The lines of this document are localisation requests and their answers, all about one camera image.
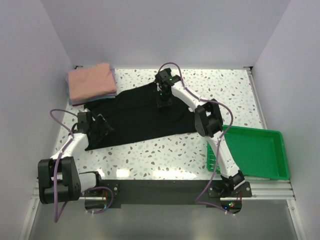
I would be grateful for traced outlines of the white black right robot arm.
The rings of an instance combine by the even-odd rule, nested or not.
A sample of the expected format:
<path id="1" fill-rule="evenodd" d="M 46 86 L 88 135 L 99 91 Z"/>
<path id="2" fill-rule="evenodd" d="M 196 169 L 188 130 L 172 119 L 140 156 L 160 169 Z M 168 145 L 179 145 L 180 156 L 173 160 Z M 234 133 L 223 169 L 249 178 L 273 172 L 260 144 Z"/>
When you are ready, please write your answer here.
<path id="1" fill-rule="evenodd" d="M 225 139 L 225 134 L 230 127 L 223 129 L 220 106 L 228 112 L 231 110 L 215 99 L 202 98 L 187 87 L 181 75 L 173 76 L 170 68 L 160 69 L 155 75 L 155 82 L 156 96 L 161 103 L 168 102 L 174 96 L 193 111 L 196 132 L 206 138 L 215 154 L 216 163 L 219 164 L 223 192 L 227 196 L 235 196 L 241 190 L 241 185 L 245 183 L 245 177 L 236 164 Z"/>

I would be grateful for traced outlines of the black t shirt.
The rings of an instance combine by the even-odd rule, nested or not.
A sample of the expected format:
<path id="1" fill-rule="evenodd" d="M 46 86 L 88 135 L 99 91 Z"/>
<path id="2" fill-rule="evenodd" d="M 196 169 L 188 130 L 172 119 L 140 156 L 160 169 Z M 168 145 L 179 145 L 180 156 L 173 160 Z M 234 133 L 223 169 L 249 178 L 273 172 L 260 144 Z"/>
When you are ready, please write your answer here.
<path id="1" fill-rule="evenodd" d="M 196 132 L 195 114 L 175 96 L 172 106 L 159 108 L 154 82 L 120 92 L 115 98 L 85 104 L 94 115 L 102 115 L 113 128 L 98 144 L 87 150 L 131 144 L 171 135 Z"/>

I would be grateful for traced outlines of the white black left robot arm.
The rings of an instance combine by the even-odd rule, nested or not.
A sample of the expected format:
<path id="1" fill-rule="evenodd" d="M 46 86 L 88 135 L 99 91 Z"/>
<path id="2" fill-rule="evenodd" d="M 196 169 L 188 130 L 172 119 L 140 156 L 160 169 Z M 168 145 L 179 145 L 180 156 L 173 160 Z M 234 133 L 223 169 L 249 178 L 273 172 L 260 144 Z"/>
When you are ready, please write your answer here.
<path id="1" fill-rule="evenodd" d="M 66 143 L 50 158 L 42 159 L 37 166 L 39 199 L 42 204 L 76 201 L 85 191 L 99 196 L 104 184 L 97 171 L 79 173 L 76 159 L 90 147 L 98 146 L 114 129 L 101 114 L 90 111 L 77 114 L 77 122 L 69 131 Z"/>

